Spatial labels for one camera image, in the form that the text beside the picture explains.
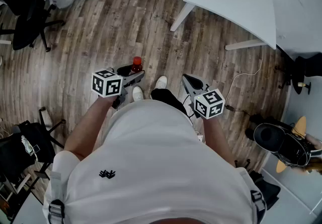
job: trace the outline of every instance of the white box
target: white box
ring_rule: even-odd
[[[225,99],[219,89],[195,96],[194,109],[202,117],[209,119],[223,112]]]
[[[122,76],[106,69],[92,73],[92,91],[103,98],[120,95],[122,83]]]

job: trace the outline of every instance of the bottle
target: bottle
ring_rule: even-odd
[[[142,71],[142,58],[140,57],[134,57],[133,59],[133,65],[131,67],[131,72],[132,73],[137,73],[137,72],[140,72]]]

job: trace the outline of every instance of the white t-shirt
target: white t-shirt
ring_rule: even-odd
[[[144,224],[172,217],[255,222],[250,189],[238,169],[200,142],[180,111],[160,101],[119,110],[101,147],[81,162],[62,151],[53,171],[61,173],[71,223]],[[49,183],[46,217],[51,201]]]

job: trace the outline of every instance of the white shoe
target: white shoe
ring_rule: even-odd
[[[167,87],[168,79],[166,76],[160,77],[155,84],[155,89],[165,89]]]
[[[142,101],[143,100],[143,91],[139,86],[135,86],[133,89],[133,100],[134,101]]]

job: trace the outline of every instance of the red bottle cap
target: red bottle cap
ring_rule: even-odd
[[[141,63],[142,63],[142,58],[140,58],[140,57],[134,57],[133,58],[133,64],[134,65],[141,65]]]

